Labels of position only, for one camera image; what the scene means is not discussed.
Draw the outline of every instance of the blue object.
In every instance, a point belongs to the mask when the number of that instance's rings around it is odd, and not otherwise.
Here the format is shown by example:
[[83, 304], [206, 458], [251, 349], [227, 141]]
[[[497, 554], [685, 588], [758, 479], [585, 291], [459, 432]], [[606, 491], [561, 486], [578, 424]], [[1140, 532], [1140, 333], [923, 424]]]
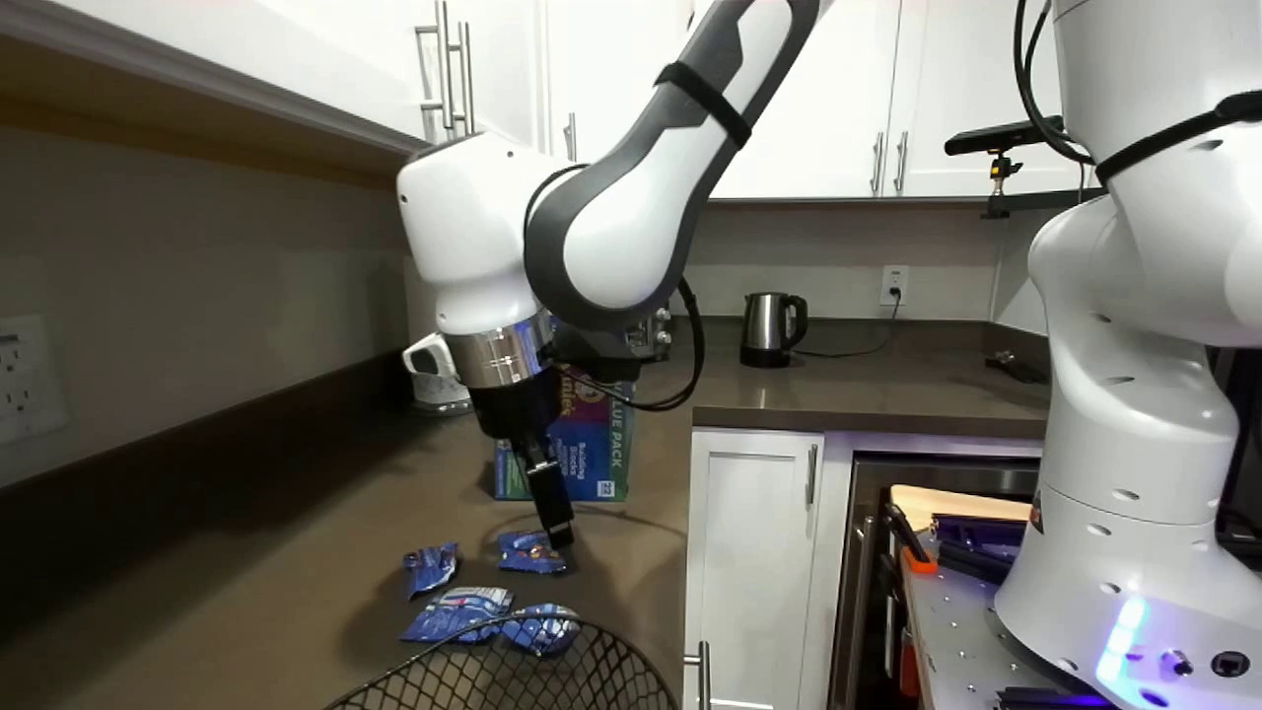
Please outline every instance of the blue object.
[[401, 554], [405, 595], [428, 595], [459, 577], [459, 542], [432, 542]]
[[502, 566], [530, 577], [564, 577], [564, 554], [549, 542], [545, 532], [502, 532], [497, 537]]
[[518, 607], [502, 633], [510, 648], [530, 650], [538, 659], [557, 659], [572, 648], [572, 638], [578, 633], [578, 616], [572, 607], [561, 604], [534, 604], [534, 607]]
[[401, 629], [405, 644], [489, 644], [510, 611], [510, 588], [453, 588]]

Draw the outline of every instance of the lower cabinet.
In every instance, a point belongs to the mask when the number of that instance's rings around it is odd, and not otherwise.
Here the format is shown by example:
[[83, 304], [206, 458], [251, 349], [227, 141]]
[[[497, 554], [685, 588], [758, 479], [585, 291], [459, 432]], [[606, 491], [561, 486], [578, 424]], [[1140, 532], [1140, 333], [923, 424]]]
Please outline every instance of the lower cabinet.
[[825, 432], [693, 428], [681, 705], [825, 710], [844, 498]]

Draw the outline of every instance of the robotic arm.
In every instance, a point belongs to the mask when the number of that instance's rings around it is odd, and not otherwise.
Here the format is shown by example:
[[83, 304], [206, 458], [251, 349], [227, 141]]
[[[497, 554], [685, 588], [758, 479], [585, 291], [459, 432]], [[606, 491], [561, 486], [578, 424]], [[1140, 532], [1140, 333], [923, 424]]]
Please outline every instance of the robotic arm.
[[[1063, 124], [1104, 195], [1050, 220], [1028, 272], [1053, 344], [1037, 515], [994, 600], [1041, 659], [1145, 710], [1262, 705], [1262, 578], [1215, 542], [1240, 421], [1205, 344], [1262, 344], [1257, 0], [1050, 0]], [[561, 328], [618, 331], [681, 272], [689, 226], [795, 59], [815, 0], [716, 0], [595, 165], [494, 135], [399, 176], [439, 331], [510, 439], [552, 542]]]
[[557, 548], [572, 540], [569, 491], [549, 458], [564, 349], [549, 345], [557, 331], [540, 312], [576, 344], [665, 304], [704, 194], [811, 18], [815, 0], [716, 0], [627, 136], [595, 165], [561, 165], [478, 135], [399, 172], [401, 226], [432, 286], [451, 368], [480, 428], [526, 458]]

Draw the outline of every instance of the backsplash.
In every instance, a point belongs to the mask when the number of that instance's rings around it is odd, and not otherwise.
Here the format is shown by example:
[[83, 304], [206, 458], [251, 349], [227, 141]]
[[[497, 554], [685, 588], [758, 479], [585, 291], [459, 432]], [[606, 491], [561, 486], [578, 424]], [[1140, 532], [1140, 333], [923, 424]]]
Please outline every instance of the backsplash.
[[819, 319], [885, 319], [885, 262], [908, 262], [904, 319], [994, 319], [1025, 277], [1037, 220], [958, 215], [724, 215], [697, 226], [693, 282], [704, 314], [741, 314], [747, 291], [795, 291]]
[[[45, 314], [66, 424], [0, 445], [0, 490], [399, 349], [426, 331], [396, 194], [0, 124], [0, 314]], [[819, 319], [994, 319], [1037, 220], [708, 207], [704, 314], [800, 291]]]
[[0, 314], [45, 314], [66, 424], [0, 486], [405, 340], [386, 189], [0, 128]]

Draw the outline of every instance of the upper cabinet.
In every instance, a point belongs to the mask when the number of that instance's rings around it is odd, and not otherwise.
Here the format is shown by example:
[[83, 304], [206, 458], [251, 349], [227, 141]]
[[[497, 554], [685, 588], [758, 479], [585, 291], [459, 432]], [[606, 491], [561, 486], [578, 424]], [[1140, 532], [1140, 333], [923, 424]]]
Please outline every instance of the upper cabinet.
[[442, 141], [432, 72], [419, 61], [419, 26], [432, 26], [428, 0], [55, 0], [97, 23], [214, 66], [258, 77], [261, 85], [311, 98], [396, 135]]
[[474, 120], [526, 145], [549, 141], [549, 2], [552, 0], [451, 0], [453, 23], [468, 26]]
[[689, 0], [549, 0], [545, 151], [606, 152], [685, 40]]
[[714, 195], [869, 195], [890, 110], [895, 0], [836, 0], [815, 18]]
[[[714, 195], [981, 195], [988, 152], [945, 156], [949, 135], [1020, 120], [1011, 0], [836, 0]], [[1053, 26], [1032, 59], [1062, 110]], [[1006, 194], [1078, 189], [1045, 145], [1011, 156]]]
[[[1041, 115], [1062, 115], [1058, 34], [1041, 31], [1032, 53]], [[890, 152], [881, 194], [949, 195], [988, 194], [988, 152], [949, 156], [942, 141], [958, 128], [1025, 120], [1015, 77], [1015, 0], [904, 0]], [[1020, 169], [1006, 194], [1078, 189], [1080, 169], [1050, 145], [1011, 151]]]

